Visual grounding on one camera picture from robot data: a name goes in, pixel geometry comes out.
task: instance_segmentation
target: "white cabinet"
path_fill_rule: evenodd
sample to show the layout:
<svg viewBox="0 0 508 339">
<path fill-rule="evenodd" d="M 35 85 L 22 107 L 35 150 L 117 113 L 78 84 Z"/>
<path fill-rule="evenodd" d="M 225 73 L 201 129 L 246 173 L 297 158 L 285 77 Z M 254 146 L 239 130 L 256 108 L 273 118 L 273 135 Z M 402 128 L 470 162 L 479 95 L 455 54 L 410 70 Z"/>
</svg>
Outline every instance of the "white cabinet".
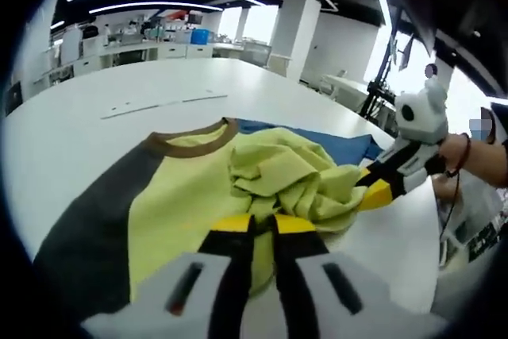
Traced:
<svg viewBox="0 0 508 339">
<path fill-rule="evenodd" d="M 187 59 L 211 58 L 214 49 L 208 45 L 187 45 Z"/>
<path fill-rule="evenodd" d="M 162 44 L 157 48 L 157 59 L 183 59 L 185 58 L 184 44 Z"/>
<path fill-rule="evenodd" d="M 86 59 L 75 61 L 72 67 L 74 69 L 74 77 L 86 75 L 92 71 L 100 71 L 102 69 L 101 59 L 99 56 L 87 57 Z"/>
</svg>

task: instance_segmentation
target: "bracelet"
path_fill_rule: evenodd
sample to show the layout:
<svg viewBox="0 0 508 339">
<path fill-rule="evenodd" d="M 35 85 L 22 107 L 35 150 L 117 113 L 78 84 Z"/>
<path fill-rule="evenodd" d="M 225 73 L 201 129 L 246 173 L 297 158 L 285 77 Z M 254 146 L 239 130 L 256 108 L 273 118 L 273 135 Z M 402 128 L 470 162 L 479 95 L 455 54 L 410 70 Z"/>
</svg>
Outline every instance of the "bracelet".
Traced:
<svg viewBox="0 0 508 339">
<path fill-rule="evenodd" d="M 452 178 L 453 176 L 457 175 L 459 171 L 462 169 L 462 167 L 466 164 L 466 161 L 469 157 L 469 152 L 471 151 L 471 138 L 466 134 L 462 133 L 461 135 L 465 136 L 467 141 L 466 149 L 464 150 L 464 153 L 460 157 L 459 163 L 457 164 L 457 167 L 454 172 L 449 172 L 448 177 Z"/>
</svg>

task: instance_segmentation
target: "t-shirt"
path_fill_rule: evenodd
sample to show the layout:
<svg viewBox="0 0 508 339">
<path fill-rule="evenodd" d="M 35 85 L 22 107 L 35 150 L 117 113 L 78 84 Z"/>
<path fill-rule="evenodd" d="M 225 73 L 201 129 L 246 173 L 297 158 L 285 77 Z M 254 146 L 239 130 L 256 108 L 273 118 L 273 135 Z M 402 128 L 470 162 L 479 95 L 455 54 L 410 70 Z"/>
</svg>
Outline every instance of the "t-shirt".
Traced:
<svg viewBox="0 0 508 339">
<path fill-rule="evenodd" d="M 287 129 L 243 134 L 242 123 L 152 133 L 64 211 L 34 265 L 78 320 L 133 301 L 140 282 L 196 251 L 221 218 L 282 207 L 321 231 L 353 223 L 365 191 L 355 187 L 357 166 L 336 166 L 323 147 Z M 263 266 L 253 266 L 253 286 L 271 278 L 270 240 L 256 238 Z"/>
</svg>

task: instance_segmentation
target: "dark gray sleeve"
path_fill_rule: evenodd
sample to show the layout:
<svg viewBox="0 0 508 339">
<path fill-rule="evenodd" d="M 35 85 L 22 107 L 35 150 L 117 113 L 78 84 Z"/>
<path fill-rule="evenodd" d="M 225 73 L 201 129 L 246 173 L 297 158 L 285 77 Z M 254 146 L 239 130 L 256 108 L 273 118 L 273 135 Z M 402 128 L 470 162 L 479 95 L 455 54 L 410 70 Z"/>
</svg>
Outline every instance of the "dark gray sleeve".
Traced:
<svg viewBox="0 0 508 339">
<path fill-rule="evenodd" d="M 79 322 L 129 302 L 129 208 L 162 159 L 136 146 L 71 203 L 42 242 L 34 266 Z"/>
</svg>

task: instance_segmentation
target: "cable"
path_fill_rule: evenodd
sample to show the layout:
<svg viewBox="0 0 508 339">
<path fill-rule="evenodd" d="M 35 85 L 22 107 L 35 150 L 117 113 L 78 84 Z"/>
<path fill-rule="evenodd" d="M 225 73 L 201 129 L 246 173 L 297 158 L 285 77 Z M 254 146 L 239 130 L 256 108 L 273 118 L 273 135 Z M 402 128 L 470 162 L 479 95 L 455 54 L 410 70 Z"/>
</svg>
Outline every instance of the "cable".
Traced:
<svg viewBox="0 0 508 339">
<path fill-rule="evenodd" d="M 455 185 L 455 192 L 453 193 L 452 207 L 450 208 L 450 213 L 448 214 L 446 222 L 444 222 L 445 224 L 443 225 L 443 229 L 441 230 L 441 234 L 439 235 L 439 241 L 441 241 L 443 233 L 445 232 L 445 229 L 448 226 L 448 223 L 450 222 L 450 218 L 452 217 L 453 207 L 455 206 L 457 196 L 459 195 L 459 183 L 460 183 L 460 172 L 457 172 L 457 184 Z"/>
</svg>

